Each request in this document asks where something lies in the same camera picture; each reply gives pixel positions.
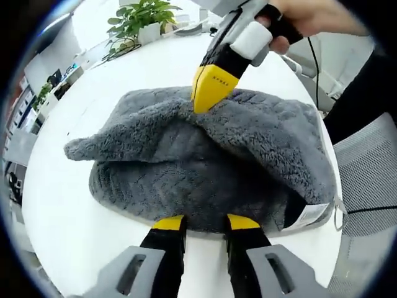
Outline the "person's right hand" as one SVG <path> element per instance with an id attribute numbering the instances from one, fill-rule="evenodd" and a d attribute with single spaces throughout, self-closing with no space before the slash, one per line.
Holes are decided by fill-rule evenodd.
<path id="1" fill-rule="evenodd" d="M 319 33 L 366 36 L 366 28 L 337 1 L 270 1 L 303 37 Z"/>

